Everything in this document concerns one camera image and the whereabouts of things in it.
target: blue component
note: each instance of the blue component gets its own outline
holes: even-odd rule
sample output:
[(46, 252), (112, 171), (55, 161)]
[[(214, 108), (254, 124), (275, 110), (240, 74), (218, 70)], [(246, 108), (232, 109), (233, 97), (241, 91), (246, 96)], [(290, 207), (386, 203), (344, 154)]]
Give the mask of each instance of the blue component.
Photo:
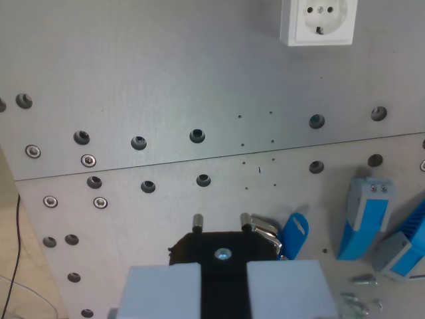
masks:
[(381, 229), (387, 206), (386, 199), (368, 199), (360, 229), (354, 231), (348, 221), (345, 223), (338, 256), (340, 261), (355, 261), (362, 257)]
[(307, 239), (308, 231), (307, 219), (300, 213), (293, 213), (278, 236), (282, 243), (280, 255), (294, 260)]
[(423, 201), (408, 219), (401, 225), (399, 231), (404, 233), (406, 238), (412, 243), (410, 248), (395, 264), (391, 271), (400, 276), (407, 274), (425, 256), (425, 201)]

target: metal panel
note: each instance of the metal panel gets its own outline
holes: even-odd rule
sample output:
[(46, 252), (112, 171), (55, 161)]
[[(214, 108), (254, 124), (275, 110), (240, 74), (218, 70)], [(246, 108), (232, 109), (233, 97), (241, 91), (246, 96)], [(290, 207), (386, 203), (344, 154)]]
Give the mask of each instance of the metal panel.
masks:
[[(371, 175), (394, 181), (397, 196), (389, 230), (423, 200), (425, 173), (419, 167), (425, 159), (424, 139), (425, 134), (418, 134), (99, 171), (99, 189), (86, 185), (91, 173), (18, 181), (17, 186), (39, 241), (46, 236), (57, 240), (55, 248), (43, 249), (70, 319), (80, 318), (85, 308), (105, 318), (109, 308), (119, 304), (129, 267), (166, 265), (167, 247), (191, 231), (195, 213), (203, 214), (205, 231), (235, 231), (243, 212), (275, 218), (283, 225), (294, 211), (309, 221), (309, 238), (298, 259), (318, 259), (335, 296), (357, 291), (362, 300), (382, 300), (382, 318), (421, 318), (423, 284), (399, 285), (380, 276), (376, 288), (352, 286), (350, 276), (373, 271), (369, 257), (342, 263), (335, 251), (351, 178)], [(367, 166), (372, 154), (383, 156), (381, 166)], [(317, 175), (309, 172), (315, 160), (325, 164)], [(208, 187), (197, 185), (200, 174), (211, 177)], [(153, 193), (141, 191), (145, 180), (155, 183)], [(46, 195), (55, 196), (58, 206), (45, 207)], [(94, 207), (97, 196), (108, 200), (105, 209)], [(66, 244), (67, 234), (77, 235), (80, 242)], [(68, 281), (70, 272), (82, 280)]]
[[(105, 170), (425, 131), (423, 1), (360, 1), (350, 47), (286, 47), (280, 7), (2, 0), (0, 143), (15, 179), (85, 172), (83, 154)], [(15, 104), (19, 93), (32, 108)], [(382, 122), (370, 117), (378, 105)], [(313, 130), (317, 113), (326, 124)], [(202, 144), (189, 141), (195, 128)], [(25, 155), (29, 144), (41, 158)]]

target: black cable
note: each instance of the black cable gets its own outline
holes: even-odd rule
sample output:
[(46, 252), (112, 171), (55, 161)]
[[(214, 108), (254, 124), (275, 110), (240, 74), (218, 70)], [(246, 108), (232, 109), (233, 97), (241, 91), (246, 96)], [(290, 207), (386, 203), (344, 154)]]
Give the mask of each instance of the black cable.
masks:
[(15, 271), (13, 272), (13, 277), (11, 281), (11, 286), (9, 288), (9, 293), (7, 295), (5, 308), (3, 309), (3, 314), (1, 315), (1, 319), (5, 319), (7, 305), (9, 303), (9, 299), (11, 297), (13, 282), (15, 281), (16, 271), (18, 270), (19, 265), (19, 257), (21, 257), (21, 233), (19, 232), (19, 204), (21, 203), (21, 196), (18, 194), (18, 203), (16, 204), (16, 230), (18, 234), (18, 256), (16, 258)]

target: white wall socket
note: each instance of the white wall socket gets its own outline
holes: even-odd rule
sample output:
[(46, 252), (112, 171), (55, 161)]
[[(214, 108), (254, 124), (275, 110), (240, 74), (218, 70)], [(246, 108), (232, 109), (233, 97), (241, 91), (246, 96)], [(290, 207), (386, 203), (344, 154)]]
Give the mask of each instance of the white wall socket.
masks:
[(353, 43), (357, 0), (282, 0), (280, 40), (290, 47)]

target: small hole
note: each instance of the small hole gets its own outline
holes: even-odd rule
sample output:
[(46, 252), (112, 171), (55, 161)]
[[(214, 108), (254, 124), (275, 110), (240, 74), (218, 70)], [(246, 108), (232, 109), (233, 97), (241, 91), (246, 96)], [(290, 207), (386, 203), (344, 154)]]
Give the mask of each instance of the small hole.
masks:
[(387, 111), (384, 106), (378, 106), (374, 108), (371, 113), (372, 120), (379, 122), (386, 118)]
[(80, 242), (80, 239), (76, 235), (67, 235), (65, 236), (65, 241), (67, 244), (75, 246)]
[(309, 170), (312, 174), (319, 174), (325, 169), (325, 164), (321, 161), (314, 161), (310, 164)]
[(0, 113), (6, 111), (6, 102), (0, 98)]
[(135, 136), (131, 139), (131, 146), (137, 151), (144, 150), (147, 146), (147, 142), (141, 136)]
[(33, 106), (33, 99), (28, 94), (21, 93), (16, 97), (16, 104), (20, 108), (28, 109)]
[(202, 143), (205, 140), (205, 133), (200, 129), (196, 129), (189, 134), (189, 138), (193, 143)]
[(308, 125), (315, 130), (321, 128), (325, 125), (325, 117), (321, 114), (315, 114), (310, 118)]
[(83, 311), (81, 311), (81, 315), (85, 318), (91, 318), (93, 317), (94, 313), (90, 309), (84, 309)]
[(211, 184), (211, 178), (206, 174), (202, 174), (198, 176), (197, 184), (201, 187), (206, 187)]
[(70, 282), (79, 282), (81, 280), (81, 276), (76, 272), (72, 272), (68, 275), (68, 280)]
[(379, 154), (373, 154), (368, 160), (367, 165), (371, 167), (378, 167), (380, 164), (382, 164), (384, 161), (384, 158)]
[(85, 131), (77, 131), (74, 133), (74, 141), (80, 145), (86, 145), (90, 142), (90, 136)]
[(90, 176), (87, 179), (87, 185), (92, 189), (99, 189), (102, 186), (102, 180), (96, 176)]
[(46, 246), (48, 248), (56, 247), (56, 239), (54, 239), (53, 237), (43, 238), (42, 243), (43, 243), (44, 246)]
[(144, 181), (141, 186), (140, 186), (141, 190), (143, 192), (145, 192), (146, 194), (150, 194), (153, 193), (155, 191), (155, 184), (151, 181)]

